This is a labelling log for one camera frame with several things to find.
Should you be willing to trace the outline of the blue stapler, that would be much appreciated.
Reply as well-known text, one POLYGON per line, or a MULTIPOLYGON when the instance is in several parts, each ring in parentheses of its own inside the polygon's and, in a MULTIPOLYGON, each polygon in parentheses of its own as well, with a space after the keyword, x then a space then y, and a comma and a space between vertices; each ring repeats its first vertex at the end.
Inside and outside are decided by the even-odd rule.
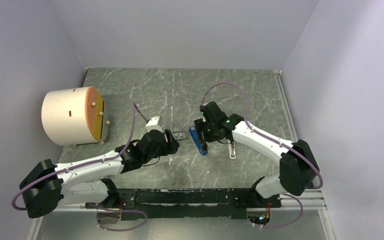
POLYGON ((203 150, 203 148, 199 144, 199 142, 198 142, 198 132, 197 132, 196 128, 194 126, 191 126, 191 127, 189 127, 188 132, 189 132, 189 135, 192 138, 195 146, 197 147, 199 153, 202 156, 206 156, 208 154, 208 151, 207 150, 203 150))

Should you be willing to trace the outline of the beige stapler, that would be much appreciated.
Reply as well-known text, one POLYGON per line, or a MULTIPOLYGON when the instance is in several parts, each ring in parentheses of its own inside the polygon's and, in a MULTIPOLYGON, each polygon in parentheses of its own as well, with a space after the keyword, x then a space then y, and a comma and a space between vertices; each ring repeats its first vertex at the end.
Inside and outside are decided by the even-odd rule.
POLYGON ((229 158, 234 160, 237 158, 236 144, 234 141, 228 143, 229 158))

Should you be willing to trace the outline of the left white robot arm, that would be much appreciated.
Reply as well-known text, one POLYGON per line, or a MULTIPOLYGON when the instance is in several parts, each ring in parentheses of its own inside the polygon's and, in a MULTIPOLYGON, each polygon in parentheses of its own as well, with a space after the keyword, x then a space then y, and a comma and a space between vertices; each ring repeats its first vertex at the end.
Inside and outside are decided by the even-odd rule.
POLYGON ((112 208, 118 203, 119 192, 111 176, 149 166, 150 160, 173 155, 179 147, 169 129, 151 130, 141 139, 85 160, 57 164, 42 160, 19 184, 12 207, 26 211, 31 219, 80 203, 112 208))

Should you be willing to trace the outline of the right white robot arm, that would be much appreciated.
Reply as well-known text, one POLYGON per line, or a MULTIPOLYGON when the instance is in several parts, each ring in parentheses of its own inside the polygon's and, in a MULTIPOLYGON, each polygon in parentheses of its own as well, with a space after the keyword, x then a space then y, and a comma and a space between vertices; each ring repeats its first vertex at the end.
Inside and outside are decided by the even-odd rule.
POLYGON ((238 114, 227 116, 211 101, 199 108, 202 118, 194 120, 196 143, 203 151, 208 143, 240 143, 271 159, 279 168, 278 173, 261 177, 251 187, 250 202, 262 207, 269 197, 278 194, 301 196, 313 187, 320 172, 309 144, 300 139, 296 142, 276 137, 263 131, 238 114))

